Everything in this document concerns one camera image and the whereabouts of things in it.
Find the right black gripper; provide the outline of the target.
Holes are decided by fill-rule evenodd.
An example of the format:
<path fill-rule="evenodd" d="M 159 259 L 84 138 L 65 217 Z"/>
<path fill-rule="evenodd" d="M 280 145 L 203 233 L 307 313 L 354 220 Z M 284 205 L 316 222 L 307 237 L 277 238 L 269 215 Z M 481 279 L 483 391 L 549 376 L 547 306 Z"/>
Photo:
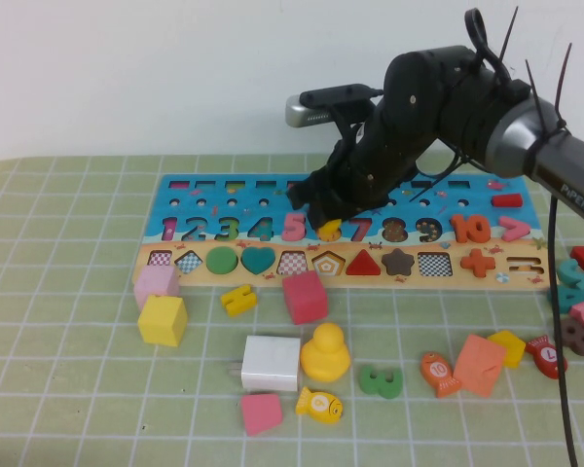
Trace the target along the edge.
<path fill-rule="evenodd" d="M 311 225 L 382 207 L 435 140 L 435 108 L 376 107 L 365 122 L 345 128 L 325 166 L 289 188 L 288 199 L 294 209 L 309 207 Z"/>

